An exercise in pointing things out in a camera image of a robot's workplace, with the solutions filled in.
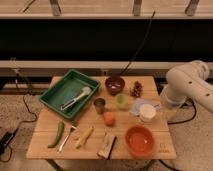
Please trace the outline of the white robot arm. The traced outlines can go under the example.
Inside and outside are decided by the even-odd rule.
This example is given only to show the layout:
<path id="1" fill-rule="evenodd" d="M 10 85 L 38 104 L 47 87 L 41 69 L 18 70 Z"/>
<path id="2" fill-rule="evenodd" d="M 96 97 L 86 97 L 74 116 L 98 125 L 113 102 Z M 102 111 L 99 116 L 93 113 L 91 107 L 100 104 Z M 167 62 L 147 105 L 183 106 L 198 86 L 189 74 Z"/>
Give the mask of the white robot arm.
<path id="1" fill-rule="evenodd" d="M 194 60 L 171 68 L 166 74 L 167 85 L 160 93 L 166 119 L 170 121 L 187 98 L 213 113 L 213 85 L 206 82 L 208 65 Z"/>

